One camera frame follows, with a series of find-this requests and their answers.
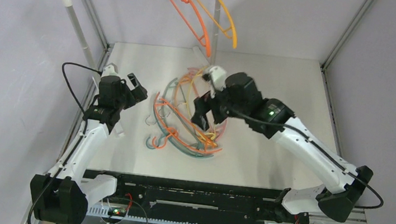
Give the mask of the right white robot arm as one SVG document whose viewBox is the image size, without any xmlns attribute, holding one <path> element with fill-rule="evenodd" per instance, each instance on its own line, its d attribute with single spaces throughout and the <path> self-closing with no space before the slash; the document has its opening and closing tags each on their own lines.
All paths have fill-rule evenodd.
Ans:
<svg viewBox="0 0 396 224">
<path fill-rule="evenodd" d="M 192 123 L 206 131 L 208 113 L 215 124 L 242 119 L 251 130 L 291 152 L 320 179 L 320 186 L 285 189 L 274 204 L 277 219 L 287 221 L 296 214 L 318 212 L 346 222 L 369 187 L 374 174 L 369 167 L 356 167 L 331 151 L 282 101 L 262 96 L 245 72 L 228 75 L 222 67 L 211 66 L 203 71 L 202 79 L 210 90 L 194 100 Z"/>
</svg>

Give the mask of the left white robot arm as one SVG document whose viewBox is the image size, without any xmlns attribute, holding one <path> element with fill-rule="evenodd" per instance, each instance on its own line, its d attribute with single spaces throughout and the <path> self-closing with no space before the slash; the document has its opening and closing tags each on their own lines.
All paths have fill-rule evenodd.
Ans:
<svg viewBox="0 0 396 224">
<path fill-rule="evenodd" d="M 147 90 L 136 75 L 127 75 L 133 88 L 111 67 L 100 72 L 98 93 L 83 118 L 76 138 L 59 161 L 46 173 L 30 182 L 30 217 L 52 224 L 81 224 L 88 209 L 108 197 L 112 202 L 125 198 L 126 187 L 113 176 L 97 176 L 83 182 L 83 176 L 98 149 L 119 123 L 123 110 L 147 99 Z"/>
</svg>

